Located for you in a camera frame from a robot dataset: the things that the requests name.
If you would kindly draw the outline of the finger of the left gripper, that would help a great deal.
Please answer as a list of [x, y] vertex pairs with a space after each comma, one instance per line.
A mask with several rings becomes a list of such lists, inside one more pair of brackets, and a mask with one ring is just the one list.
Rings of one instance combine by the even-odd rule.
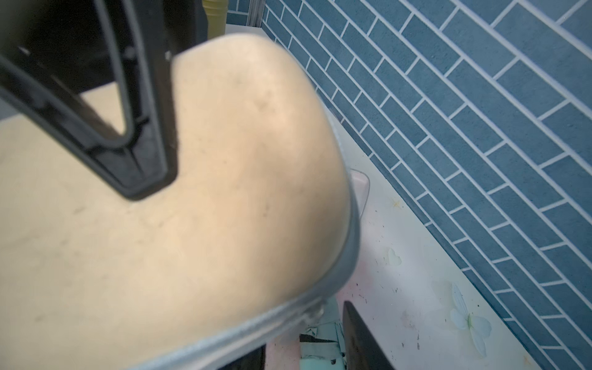
[[4, 1], [1, 99], [141, 200], [177, 176], [172, 60], [207, 38], [200, 1]]

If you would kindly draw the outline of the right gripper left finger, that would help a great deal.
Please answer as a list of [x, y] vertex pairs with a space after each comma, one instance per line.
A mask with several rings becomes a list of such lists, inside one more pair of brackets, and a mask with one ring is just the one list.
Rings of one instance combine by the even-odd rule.
[[221, 368], [219, 370], [264, 370], [266, 360], [266, 346], [242, 356]]

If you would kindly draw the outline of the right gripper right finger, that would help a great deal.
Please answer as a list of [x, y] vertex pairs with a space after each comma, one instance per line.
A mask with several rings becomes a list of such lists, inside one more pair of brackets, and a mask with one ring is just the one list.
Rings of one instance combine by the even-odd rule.
[[344, 302], [342, 323], [347, 369], [395, 369], [350, 301]]

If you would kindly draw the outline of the beige umbrella case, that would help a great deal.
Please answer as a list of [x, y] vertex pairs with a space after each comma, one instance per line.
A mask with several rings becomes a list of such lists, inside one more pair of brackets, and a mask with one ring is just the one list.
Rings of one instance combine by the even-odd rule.
[[140, 201], [1, 122], [2, 368], [214, 368], [352, 275], [356, 197], [298, 62], [235, 33], [177, 56], [173, 87], [179, 173]]

